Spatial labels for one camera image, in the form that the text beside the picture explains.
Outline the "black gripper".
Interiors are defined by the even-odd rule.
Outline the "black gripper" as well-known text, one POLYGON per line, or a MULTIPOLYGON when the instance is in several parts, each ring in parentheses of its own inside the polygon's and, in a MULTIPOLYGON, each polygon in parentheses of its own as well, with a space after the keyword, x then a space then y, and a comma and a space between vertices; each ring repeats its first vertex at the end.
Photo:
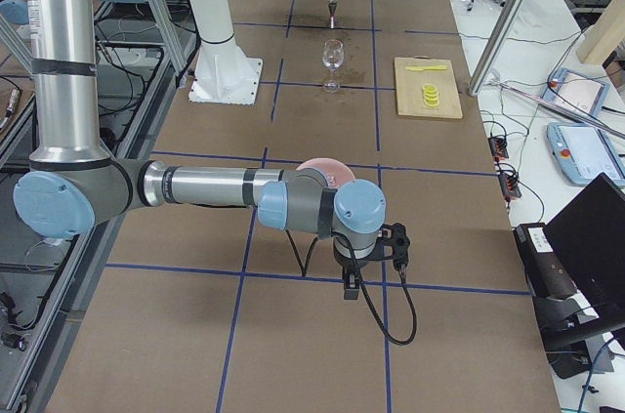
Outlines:
POLYGON ((358 281, 355 276, 355 268, 363 268, 369 263, 380 262, 385 259, 384 246, 376 243, 365 249, 355 249, 352 252, 341 240, 333 241, 333 253, 335 261, 344 271, 351 273, 343 274, 344 299, 358 299, 358 281))

